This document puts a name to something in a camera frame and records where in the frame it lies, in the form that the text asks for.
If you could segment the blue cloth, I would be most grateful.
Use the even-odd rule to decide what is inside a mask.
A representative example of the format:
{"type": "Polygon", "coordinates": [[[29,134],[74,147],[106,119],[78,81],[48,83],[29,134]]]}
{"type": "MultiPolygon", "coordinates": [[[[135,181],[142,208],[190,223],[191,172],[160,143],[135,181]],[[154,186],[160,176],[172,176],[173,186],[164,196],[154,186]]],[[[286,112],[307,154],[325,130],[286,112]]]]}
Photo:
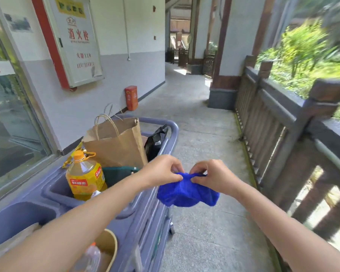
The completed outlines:
{"type": "Polygon", "coordinates": [[[158,188],[157,199],[167,207],[192,207],[200,202],[215,206],[220,193],[208,187],[191,181],[194,177],[206,177],[206,174],[176,173],[182,176],[182,181],[161,185],[158,188]]]}

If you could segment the brown wooden railing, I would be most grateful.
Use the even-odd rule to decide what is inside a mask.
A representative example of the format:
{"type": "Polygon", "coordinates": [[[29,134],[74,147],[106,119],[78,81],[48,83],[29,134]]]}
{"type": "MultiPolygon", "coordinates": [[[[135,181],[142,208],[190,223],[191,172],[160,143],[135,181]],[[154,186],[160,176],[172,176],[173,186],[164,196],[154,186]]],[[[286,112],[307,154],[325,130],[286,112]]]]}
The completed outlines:
{"type": "Polygon", "coordinates": [[[247,55],[235,112],[261,192],[340,250],[340,80],[318,78],[307,99],[273,82],[273,61],[247,55]]]}

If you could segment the paper cup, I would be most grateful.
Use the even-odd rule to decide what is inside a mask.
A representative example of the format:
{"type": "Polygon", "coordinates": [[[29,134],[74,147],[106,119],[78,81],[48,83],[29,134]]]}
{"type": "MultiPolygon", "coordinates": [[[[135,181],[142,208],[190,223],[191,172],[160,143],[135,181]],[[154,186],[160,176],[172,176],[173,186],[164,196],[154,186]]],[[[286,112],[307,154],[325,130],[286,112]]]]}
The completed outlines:
{"type": "Polygon", "coordinates": [[[117,255],[117,238],[111,230],[104,229],[95,239],[95,244],[101,252],[100,263],[96,272],[109,272],[117,255]]]}

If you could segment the red fire extinguisher box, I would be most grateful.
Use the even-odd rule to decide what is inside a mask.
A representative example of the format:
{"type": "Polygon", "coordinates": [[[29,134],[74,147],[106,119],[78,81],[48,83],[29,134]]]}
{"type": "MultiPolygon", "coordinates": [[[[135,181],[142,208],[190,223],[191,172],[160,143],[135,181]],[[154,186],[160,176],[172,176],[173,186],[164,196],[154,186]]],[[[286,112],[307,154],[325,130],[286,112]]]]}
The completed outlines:
{"type": "Polygon", "coordinates": [[[138,107],[137,86],[128,86],[124,89],[127,109],[134,111],[138,107]]]}

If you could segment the person's left hand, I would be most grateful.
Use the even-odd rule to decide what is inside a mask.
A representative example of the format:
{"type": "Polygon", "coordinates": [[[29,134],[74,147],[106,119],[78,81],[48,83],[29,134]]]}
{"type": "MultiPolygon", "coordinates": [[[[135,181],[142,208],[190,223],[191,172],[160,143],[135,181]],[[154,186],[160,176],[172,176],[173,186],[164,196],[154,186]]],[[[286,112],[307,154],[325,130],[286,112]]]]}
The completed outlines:
{"type": "Polygon", "coordinates": [[[171,173],[185,173],[181,161],[172,155],[159,155],[136,173],[136,176],[145,187],[156,187],[170,183],[171,173]]]}

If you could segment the black plastic bag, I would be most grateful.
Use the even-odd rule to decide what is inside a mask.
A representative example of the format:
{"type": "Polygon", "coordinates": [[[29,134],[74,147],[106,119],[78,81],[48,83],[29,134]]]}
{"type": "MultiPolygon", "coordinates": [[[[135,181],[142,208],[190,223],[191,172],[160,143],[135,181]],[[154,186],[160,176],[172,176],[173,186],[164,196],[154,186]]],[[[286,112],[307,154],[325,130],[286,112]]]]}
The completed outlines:
{"type": "Polygon", "coordinates": [[[168,125],[164,124],[159,127],[151,136],[147,138],[145,142],[144,149],[148,162],[157,157],[162,145],[163,141],[166,138],[168,133],[168,125]]]}

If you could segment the person's right forearm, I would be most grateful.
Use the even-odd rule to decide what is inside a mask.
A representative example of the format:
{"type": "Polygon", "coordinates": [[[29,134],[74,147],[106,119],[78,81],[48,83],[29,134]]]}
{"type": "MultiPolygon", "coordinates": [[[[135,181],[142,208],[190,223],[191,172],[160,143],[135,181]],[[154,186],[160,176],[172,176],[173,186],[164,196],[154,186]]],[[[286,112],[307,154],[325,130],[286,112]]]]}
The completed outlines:
{"type": "Polygon", "coordinates": [[[232,195],[250,213],[293,272],[340,272],[340,251],[237,179],[232,195]]]}

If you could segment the grey-blue cleaning cart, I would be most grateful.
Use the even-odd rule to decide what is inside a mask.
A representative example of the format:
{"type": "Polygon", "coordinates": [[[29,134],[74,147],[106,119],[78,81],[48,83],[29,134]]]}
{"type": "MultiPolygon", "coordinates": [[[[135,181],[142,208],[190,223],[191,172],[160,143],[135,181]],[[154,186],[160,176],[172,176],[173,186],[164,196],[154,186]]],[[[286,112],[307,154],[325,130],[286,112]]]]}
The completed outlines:
{"type": "MultiPolygon", "coordinates": [[[[177,124],[165,119],[141,117],[139,120],[141,123],[167,124],[170,127],[172,134],[169,139],[165,139],[165,145],[161,147],[158,156],[170,155],[178,137],[177,124]]],[[[41,178],[40,181],[35,184],[34,188],[25,191],[20,201],[11,202],[0,211],[0,245],[33,224],[38,223],[42,228],[86,203],[75,198],[68,198],[64,201],[59,198],[62,194],[51,194],[53,188],[60,188],[61,192],[69,189],[64,169],[57,169],[45,178],[41,178]]],[[[168,207],[156,198],[157,190],[156,186],[139,192],[105,227],[115,234],[118,242],[117,255],[110,272],[127,272],[130,268],[135,272],[148,271],[159,234],[164,236],[163,242],[160,242],[158,261],[161,261],[171,219],[168,216],[168,207]]]]}

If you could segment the white wall pipe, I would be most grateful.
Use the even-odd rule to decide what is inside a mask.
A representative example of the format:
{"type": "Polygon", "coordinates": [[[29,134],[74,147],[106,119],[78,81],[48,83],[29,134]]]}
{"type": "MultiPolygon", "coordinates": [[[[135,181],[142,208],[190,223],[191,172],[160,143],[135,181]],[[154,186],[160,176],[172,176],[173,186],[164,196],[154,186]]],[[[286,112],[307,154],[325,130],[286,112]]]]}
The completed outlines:
{"type": "Polygon", "coordinates": [[[125,0],[122,0],[122,7],[123,7],[123,16],[124,16],[126,45],[127,45],[127,60],[131,61],[131,51],[130,51],[130,46],[129,46],[128,25],[127,25],[127,12],[126,12],[126,1],[125,0]]]}

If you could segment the person's right hand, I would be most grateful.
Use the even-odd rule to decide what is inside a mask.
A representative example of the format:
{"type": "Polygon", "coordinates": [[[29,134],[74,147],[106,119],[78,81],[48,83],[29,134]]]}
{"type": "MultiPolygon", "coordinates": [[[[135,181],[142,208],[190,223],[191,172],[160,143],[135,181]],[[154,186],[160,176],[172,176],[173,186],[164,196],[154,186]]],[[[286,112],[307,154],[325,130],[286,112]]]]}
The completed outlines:
{"type": "Polygon", "coordinates": [[[190,174],[207,173],[208,185],[203,185],[216,192],[240,199],[244,182],[241,181],[222,160],[210,159],[196,163],[190,174]]]}

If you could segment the glass window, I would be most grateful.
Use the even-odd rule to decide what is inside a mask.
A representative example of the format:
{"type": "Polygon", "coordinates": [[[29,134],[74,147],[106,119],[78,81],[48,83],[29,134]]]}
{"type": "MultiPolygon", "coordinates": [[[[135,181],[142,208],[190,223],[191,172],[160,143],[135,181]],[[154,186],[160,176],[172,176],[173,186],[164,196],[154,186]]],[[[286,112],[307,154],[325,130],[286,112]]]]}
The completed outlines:
{"type": "Polygon", "coordinates": [[[0,200],[54,161],[23,68],[0,19],[0,200]]]}

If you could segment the clear plastic bottle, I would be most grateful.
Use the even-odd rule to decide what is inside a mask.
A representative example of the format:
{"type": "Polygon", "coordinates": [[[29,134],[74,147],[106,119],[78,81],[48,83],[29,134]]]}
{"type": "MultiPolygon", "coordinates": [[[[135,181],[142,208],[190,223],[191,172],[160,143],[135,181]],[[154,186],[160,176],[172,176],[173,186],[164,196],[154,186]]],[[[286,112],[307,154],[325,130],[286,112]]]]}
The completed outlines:
{"type": "Polygon", "coordinates": [[[93,242],[68,272],[97,272],[100,266],[101,251],[93,242]]]}

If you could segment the dark green pouch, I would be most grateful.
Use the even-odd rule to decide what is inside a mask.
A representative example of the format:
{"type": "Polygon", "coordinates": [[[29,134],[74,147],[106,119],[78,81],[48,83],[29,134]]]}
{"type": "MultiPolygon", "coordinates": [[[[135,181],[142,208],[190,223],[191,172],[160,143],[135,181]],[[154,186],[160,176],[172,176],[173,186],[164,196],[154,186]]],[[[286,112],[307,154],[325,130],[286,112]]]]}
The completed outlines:
{"type": "Polygon", "coordinates": [[[112,187],[122,179],[128,177],[131,174],[138,172],[140,168],[138,167],[105,167],[103,168],[103,175],[105,178],[105,183],[108,188],[112,187]]]}

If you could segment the white fire hydrant cabinet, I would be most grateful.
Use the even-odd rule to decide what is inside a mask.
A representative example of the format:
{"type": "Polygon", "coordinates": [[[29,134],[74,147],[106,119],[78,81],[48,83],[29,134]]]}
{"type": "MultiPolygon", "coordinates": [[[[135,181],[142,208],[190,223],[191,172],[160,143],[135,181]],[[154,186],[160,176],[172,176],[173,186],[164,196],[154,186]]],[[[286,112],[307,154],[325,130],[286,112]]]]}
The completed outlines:
{"type": "Polygon", "coordinates": [[[90,0],[31,0],[63,89],[104,79],[90,0]]]}

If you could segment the yellow cooking oil bottle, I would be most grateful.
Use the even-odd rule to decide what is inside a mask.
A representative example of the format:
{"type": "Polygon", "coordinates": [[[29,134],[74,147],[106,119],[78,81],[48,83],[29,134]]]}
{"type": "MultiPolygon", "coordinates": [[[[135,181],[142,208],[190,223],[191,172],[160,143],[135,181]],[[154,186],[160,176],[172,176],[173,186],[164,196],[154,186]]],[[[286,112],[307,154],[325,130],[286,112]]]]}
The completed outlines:
{"type": "Polygon", "coordinates": [[[76,150],[64,164],[66,179],[75,199],[87,201],[94,192],[103,192],[108,186],[102,166],[93,158],[96,153],[76,150]]]}

